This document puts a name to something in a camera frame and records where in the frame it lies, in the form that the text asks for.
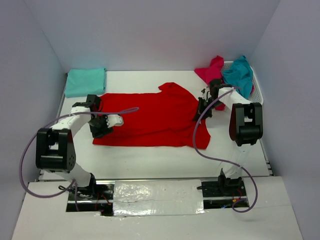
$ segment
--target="red t-shirt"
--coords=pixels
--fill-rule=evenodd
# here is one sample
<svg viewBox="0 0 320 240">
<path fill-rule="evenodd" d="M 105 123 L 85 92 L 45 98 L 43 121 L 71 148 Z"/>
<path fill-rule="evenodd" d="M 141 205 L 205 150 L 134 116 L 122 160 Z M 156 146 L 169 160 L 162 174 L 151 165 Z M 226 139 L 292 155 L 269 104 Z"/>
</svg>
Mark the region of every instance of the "red t-shirt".
<svg viewBox="0 0 320 240">
<path fill-rule="evenodd" d="M 133 113 L 122 114 L 124 124 L 113 132 L 95 138 L 93 144 L 106 146 L 170 146 L 193 147 L 192 137 L 198 101 L 174 82 L 159 86 L 158 93 L 106 93 L 101 96 L 102 112 L 119 112 L 139 107 Z M 196 133 L 196 146 L 206 149 L 210 141 L 205 120 Z"/>
</svg>

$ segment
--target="pink cloth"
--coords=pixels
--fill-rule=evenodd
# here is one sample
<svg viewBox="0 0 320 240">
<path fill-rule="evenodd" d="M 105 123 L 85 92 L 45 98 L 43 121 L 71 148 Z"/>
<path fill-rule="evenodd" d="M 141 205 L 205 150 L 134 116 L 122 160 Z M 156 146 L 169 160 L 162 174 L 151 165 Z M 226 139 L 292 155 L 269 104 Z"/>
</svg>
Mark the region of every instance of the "pink cloth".
<svg viewBox="0 0 320 240">
<path fill-rule="evenodd" d="M 221 69 L 225 64 L 224 58 L 221 56 L 216 56 L 210 62 L 209 67 L 204 68 L 196 68 L 194 72 L 207 84 L 213 79 L 221 79 L 223 82 Z M 215 109 L 218 111 L 223 111 L 225 109 L 225 105 L 221 104 L 220 106 L 216 107 Z"/>
</svg>

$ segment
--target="red wire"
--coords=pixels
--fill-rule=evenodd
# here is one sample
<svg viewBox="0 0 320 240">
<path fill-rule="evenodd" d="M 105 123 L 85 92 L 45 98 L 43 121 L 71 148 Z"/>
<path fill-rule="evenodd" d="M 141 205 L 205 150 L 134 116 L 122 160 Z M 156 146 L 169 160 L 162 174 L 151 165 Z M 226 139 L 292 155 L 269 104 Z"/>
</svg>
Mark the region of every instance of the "red wire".
<svg viewBox="0 0 320 240">
<path fill-rule="evenodd" d="M 96 202 L 95 202 L 95 206 L 94 206 L 94 209 L 97 211 L 98 210 L 98 208 L 97 208 L 97 206 L 98 206 L 98 200 L 99 200 L 99 193 L 97 194 L 97 196 L 96 196 Z"/>
<path fill-rule="evenodd" d="M 239 197 L 240 199 L 242 197 L 242 192 L 239 189 L 237 189 L 237 191 L 240 193 L 240 197 Z"/>
<path fill-rule="evenodd" d="M 103 194 L 101 193 L 101 196 L 106 200 L 106 202 L 108 203 L 108 205 L 111 205 L 111 203 L 108 201 L 108 199 L 105 197 L 105 195 L 103 195 Z"/>
</svg>

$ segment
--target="folded teal cloth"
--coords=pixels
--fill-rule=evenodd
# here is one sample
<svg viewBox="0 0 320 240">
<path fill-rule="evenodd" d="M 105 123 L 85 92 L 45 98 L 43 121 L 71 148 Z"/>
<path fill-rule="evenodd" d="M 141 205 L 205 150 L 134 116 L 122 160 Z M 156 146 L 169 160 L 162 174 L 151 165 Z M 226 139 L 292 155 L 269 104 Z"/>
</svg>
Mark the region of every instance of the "folded teal cloth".
<svg viewBox="0 0 320 240">
<path fill-rule="evenodd" d="M 66 79 L 64 95 L 67 98 L 88 94 L 101 95 L 106 91 L 106 69 L 71 69 Z"/>
<path fill-rule="evenodd" d="M 241 56 L 235 60 L 228 70 L 223 72 L 223 79 L 226 84 L 231 84 L 241 89 L 236 91 L 245 99 L 248 99 L 252 91 L 252 77 L 254 73 L 246 60 L 245 56 Z"/>
</svg>

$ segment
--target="turquoise cloth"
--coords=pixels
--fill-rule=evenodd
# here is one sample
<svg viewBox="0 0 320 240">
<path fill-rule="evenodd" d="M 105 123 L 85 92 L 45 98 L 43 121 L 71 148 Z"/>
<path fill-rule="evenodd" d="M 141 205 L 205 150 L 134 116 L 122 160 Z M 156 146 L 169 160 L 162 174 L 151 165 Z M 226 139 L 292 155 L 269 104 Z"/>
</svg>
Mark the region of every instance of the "turquoise cloth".
<svg viewBox="0 0 320 240">
<path fill-rule="evenodd" d="M 248 99 L 252 91 L 252 77 L 254 73 L 246 60 L 245 56 L 241 56 L 235 60 L 228 70 L 223 72 L 223 79 L 226 84 L 240 87 L 236 91 L 245 99 Z"/>
<path fill-rule="evenodd" d="M 71 69 L 66 79 L 64 95 L 67 98 L 88 94 L 101 95 L 106 91 L 106 69 Z"/>
</svg>

